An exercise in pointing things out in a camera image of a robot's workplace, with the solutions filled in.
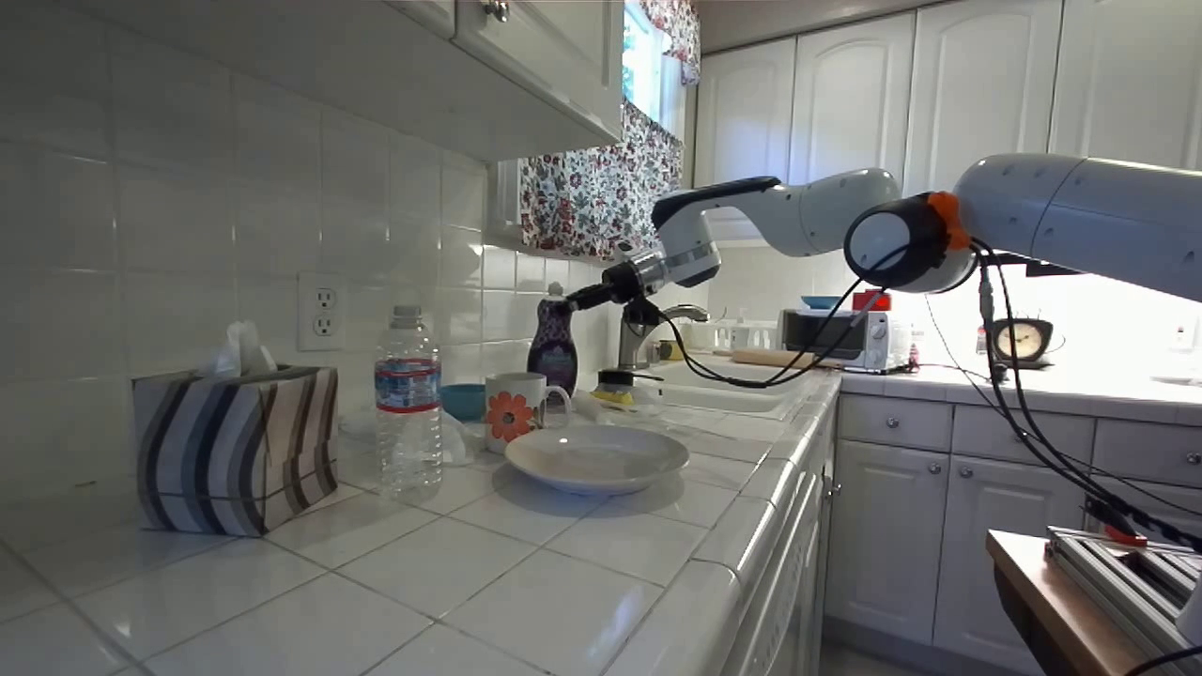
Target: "water bottle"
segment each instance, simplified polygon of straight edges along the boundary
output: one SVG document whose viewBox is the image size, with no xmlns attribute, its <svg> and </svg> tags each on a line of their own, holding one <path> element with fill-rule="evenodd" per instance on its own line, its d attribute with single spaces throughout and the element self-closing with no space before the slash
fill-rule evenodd
<svg viewBox="0 0 1202 676">
<path fill-rule="evenodd" d="M 375 360 L 376 452 L 386 494 L 419 491 L 442 479 L 441 369 L 422 308 L 394 307 Z"/>
</svg>

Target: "floral curtain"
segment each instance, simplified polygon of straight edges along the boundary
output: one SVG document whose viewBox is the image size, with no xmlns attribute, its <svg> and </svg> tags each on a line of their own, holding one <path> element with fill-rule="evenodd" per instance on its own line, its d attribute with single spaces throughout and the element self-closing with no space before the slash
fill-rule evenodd
<svg viewBox="0 0 1202 676">
<path fill-rule="evenodd" d="M 630 101 L 623 141 L 522 160 L 522 242 L 612 260 L 655 242 L 651 207 L 680 188 L 683 146 Z"/>
<path fill-rule="evenodd" d="M 701 20 L 692 0 L 639 0 L 651 24 L 672 38 L 664 54 L 678 59 L 680 83 L 690 87 L 701 82 Z"/>
</svg>

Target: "striped tissue box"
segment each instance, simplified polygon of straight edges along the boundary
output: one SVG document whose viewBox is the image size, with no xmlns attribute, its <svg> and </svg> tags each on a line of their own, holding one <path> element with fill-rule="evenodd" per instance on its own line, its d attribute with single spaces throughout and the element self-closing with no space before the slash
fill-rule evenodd
<svg viewBox="0 0 1202 676">
<path fill-rule="evenodd" d="M 133 381 L 144 526 L 262 535 L 338 486 L 338 370 Z"/>
</svg>

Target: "white plate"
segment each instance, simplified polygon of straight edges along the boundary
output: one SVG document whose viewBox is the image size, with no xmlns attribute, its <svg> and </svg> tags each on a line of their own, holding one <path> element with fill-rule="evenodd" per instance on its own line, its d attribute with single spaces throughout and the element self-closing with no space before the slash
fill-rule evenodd
<svg viewBox="0 0 1202 676">
<path fill-rule="evenodd" d="M 655 432 L 589 425 L 524 434 L 510 441 L 505 457 L 560 491 L 618 496 L 679 472 L 689 464 L 689 449 Z"/>
</svg>

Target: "dish soap bottle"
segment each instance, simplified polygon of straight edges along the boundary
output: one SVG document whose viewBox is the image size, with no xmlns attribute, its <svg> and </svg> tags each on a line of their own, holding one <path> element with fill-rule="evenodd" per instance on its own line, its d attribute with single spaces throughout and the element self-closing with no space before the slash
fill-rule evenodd
<svg viewBox="0 0 1202 676">
<path fill-rule="evenodd" d="M 559 385 L 571 395 L 576 391 L 579 367 L 572 343 L 572 309 L 558 281 L 551 283 L 547 293 L 538 302 L 538 331 L 530 343 L 526 370 L 546 375 L 548 385 Z"/>
</svg>

